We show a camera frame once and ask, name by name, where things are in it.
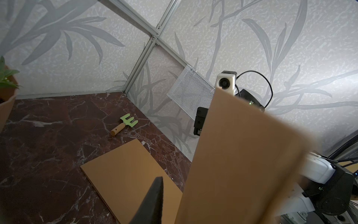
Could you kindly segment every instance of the terracotta pot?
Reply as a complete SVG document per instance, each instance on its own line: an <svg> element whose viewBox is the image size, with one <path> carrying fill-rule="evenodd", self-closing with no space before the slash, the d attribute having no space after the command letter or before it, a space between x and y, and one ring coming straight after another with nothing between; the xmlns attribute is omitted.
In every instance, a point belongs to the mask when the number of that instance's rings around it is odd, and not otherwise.
<svg viewBox="0 0 358 224"><path fill-rule="evenodd" d="M14 76L9 76L8 79L14 83L18 83ZM5 123L9 118L10 112L15 103L15 98L18 93L18 89L14 88L1 88L0 89L0 98L5 100L5 102L0 104L0 133L3 131Z"/></svg>

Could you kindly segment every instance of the white mesh panel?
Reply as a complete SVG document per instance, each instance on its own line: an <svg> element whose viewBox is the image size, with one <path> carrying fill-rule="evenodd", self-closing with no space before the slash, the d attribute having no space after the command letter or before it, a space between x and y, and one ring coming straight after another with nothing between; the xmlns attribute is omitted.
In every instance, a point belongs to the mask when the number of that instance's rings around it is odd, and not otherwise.
<svg viewBox="0 0 358 224"><path fill-rule="evenodd" d="M198 107L209 108L215 88L193 67L187 65L167 93L193 120Z"/></svg>

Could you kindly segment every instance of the white camera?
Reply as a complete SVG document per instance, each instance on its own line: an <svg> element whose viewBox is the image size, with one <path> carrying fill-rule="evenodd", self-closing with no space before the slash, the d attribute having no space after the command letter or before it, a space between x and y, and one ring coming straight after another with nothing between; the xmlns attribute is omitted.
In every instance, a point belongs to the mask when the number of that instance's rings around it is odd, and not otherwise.
<svg viewBox="0 0 358 224"><path fill-rule="evenodd" d="M215 88L221 87L224 91L234 96L236 90L235 88L236 75L237 72L222 71L216 77Z"/></svg>

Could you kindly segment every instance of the wooden handle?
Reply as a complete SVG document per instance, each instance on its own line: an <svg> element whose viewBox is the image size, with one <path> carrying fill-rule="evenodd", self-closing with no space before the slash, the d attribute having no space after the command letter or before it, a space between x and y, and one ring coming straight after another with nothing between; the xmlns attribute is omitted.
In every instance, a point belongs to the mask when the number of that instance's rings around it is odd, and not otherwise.
<svg viewBox="0 0 358 224"><path fill-rule="evenodd" d="M121 123L111 131L111 136L115 136L118 132L120 132L126 126L125 123Z"/></svg>

